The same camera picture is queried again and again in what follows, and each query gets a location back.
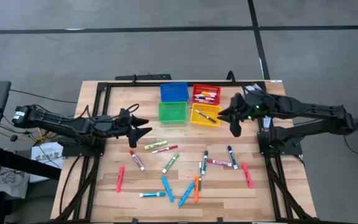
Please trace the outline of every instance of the office floor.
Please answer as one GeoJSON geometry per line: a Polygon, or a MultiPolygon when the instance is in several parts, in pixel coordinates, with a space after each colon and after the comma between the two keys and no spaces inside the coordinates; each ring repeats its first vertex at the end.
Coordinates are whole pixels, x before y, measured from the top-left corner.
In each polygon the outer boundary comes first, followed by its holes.
{"type": "MultiPolygon", "coordinates": [[[[254,4],[259,26],[358,26],[358,1],[254,4]]],[[[252,20],[245,0],[0,0],[0,30],[169,26],[252,26],[252,20]]],[[[260,34],[268,74],[283,80],[288,95],[345,105],[358,116],[358,30],[260,34]]],[[[15,90],[70,101],[76,101],[83,80],[134,73],[222,79],[232,70],[238,79],[262,79],[259,57],[252,30],[0,34],[0,80],[10,80],[15,90]]],[[[16,105],[32,103],[66,115],[75,109],[11,93],[5,115],[10,118],[16,105]]],[[[358,151],[358,132],[348,141],[358,151]]],[[[30,146],[0,136],[0,147],[30,146]]],[[[358,223],[358,155],[332,134],[307,137],[302,146],[318,217],[358,223]]],[[[18,223],[48,220],[52,203],[52,198],[25,201],[14,218],[18,223]]]]}

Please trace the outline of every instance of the wooden table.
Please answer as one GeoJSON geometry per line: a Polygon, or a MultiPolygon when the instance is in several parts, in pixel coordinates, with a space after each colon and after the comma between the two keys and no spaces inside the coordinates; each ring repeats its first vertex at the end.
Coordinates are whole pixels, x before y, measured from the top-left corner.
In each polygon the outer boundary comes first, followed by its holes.
{"type": "MultiPolygon", "coordinates": [[[[89,108],[93,107],[97,84],[98,82],[92,81],[83,82],[76,108],[77,116],[86,105],[89,105],[89,108]]],[[[285,94],[282,82],[266,81],[265,84],[269,93],[285,94]]],[[[191,95],[193,87],[189,87],[188,90],[191,95]]],[[[230,98],[239,91],[238,86],[222,87],[220,106],[226,108],[230,98]]],[[[129,154],[131,148],[127,138],[107,140],[106,150],[99,164],[91,221],[130,222],[132,218],[138,218],[140,222],[213,222],[217,217],[223,217],[227,222],[274,221],[265,162],[259,153],[256,138],[259,130],[257,122],[243,122],[241,124],[242,135],[239,138],[232,136],[229,125],[225,122],[222,122],[218,128],[198,126],[190,123],[190,119],[182,124],[162,124],[158,122],[159,102],[159,87],[112,88],[108,115],[116,115],[120,108],[139,103],[140,108],[134,114],[137,117],[149,119],[150,122],[145,127],[153,127],[153,130],[145,135],[134,149],[145,166],[144,171],[139,170],[129,154]],[[168,146],[177,144],[178,149],[158,154],[151,154],[150,151],[144,150],[146,144],[162,140],[167,140],[168,146]],[[191,193],[184,206],[179,207],[179,199],[198,173],[198,163],[202,161],[204,151],[208,150],[209,158],[229,161],[227,145],[232,146],[238,164],[241,162],[248,164],[255,188],[248,188],[241,168],[234,170],[208,164],[206,175],[203,176],[199,202],[194,203],[193,193],[191,193]],[[168,197],[139,198],[141,192],[165,191],[161,181],[162,169],[176,151],[180,152],[180,157],[165,175],[173,189],[175,201],[170,202],[168,197]],[[121,165],[125,165],[124,181],[121,193],[116,193],[117,173],[121,165]]],[[[192,102],[188,101],[188,118],[191,113],[191,104],[192,102]]],[[[99,114],[101,114],[102,106],[103,104],[100,106],[99,114]]],[[[290,127],[292,120],[275,119],[275,125],[290,127]]],[[[69,158],[64,162],[51,218],[58,216],[62,188],[74,160],[75,158],[69,158]]],[[[293,156],[282,156],[282,161],[289,191],[306,212],[315,216],[302,163],[293,156]]],[[[69,178],[63,198],[64,208],[77,191],[81,165],[82,158],[69,178]]],[[[278,189],[277,192],[281,214],[284,217],[282,196],[278,189]]],[[[81,204],[80,218],[85,216],[87,198],[86,192],[81,204]]]]}

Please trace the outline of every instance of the blue marker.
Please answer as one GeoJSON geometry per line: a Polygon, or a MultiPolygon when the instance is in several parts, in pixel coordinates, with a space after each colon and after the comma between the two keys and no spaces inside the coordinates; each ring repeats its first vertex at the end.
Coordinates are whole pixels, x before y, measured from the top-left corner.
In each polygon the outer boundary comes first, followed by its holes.
{"type": "Polygon", "coordinates": [[[238,166],[236,164],[236,159],[234,158],[233,150],[231,150],[231,146],[227,146],[227,149],[229,150],[229,155],[230,155],[231,162],[233,163],[233,168],[238,169],[238,166]]]}
{"type": "Polygon", "coordinates": [[[140,197],[164,197],[165,192],[149,192],[149,193],[140,193],[140,197]]]}
{"type": "Polygon", "coordinates": [[[173,196],[172,196],[172,193],[171,193],[171,189],[169,189],[169,185],[168,185],[168,182],[167,182],[167,178],[166,178],[166,177],[162,177],[162,182],[164,183],[165,190],[167,191],[169,200],[170,200],[171,202],[173,202],[173,196]]]}
{"type": "Polygon", "coordinates": [[[181,197],[179,201],[179,206],[182,206],[183,203],[185,203],[185,200],[187,199],[187,196],[189,196],[191,190],[194,188],[194,181],[190,184],[189,188],[187,188],[185,194],[181,197]]]}

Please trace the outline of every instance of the green bin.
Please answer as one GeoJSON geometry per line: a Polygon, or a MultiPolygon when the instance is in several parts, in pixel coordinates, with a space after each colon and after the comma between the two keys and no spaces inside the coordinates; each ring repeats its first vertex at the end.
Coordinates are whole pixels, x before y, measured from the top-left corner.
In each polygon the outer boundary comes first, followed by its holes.
{"type": "Polygon", "coordinates": [[[158,120],[161,123],[182,123],[187,120],[186,102],[161,102],[158,105],[158,120]]]}

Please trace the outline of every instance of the green marker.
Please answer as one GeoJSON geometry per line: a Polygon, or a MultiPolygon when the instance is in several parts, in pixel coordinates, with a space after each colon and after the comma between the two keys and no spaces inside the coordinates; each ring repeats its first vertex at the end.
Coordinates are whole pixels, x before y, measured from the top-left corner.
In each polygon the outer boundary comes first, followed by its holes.
{"type": "Polygon", "coordinates": [[[205,175],[206,161],[207,161],[207,159],[208,159],[208,151],[205,150],[205,152],[204,152],[203,170],[201,171],[201,175],[205,175]]]}
{"type": "Polygon", "coordinates": [[[156,142],[154,144],[145,146],[144,149],[146,149],[146,150],[153,149],[155,147],[163,146],[165,144],[168,144],[168,141],[156,142]]]}
{"type": "Polygon", "coordinates": [[[200,162],[200,179],[198,180],[198,191],[201,191],[201,162],[200,162]]]}
{"type": "Polygon", "coordinates": [[[171,166],[173,165],[173,163],[175,162],[176,159],[178,159],[179,157],[179,152],[176,152],[175,155],[173,155],[172,159],[169,161],[169,163],[164,167],[164,169],[162,170],[162,172],[165,174],[169,168],[171,168],[171,166]]]}

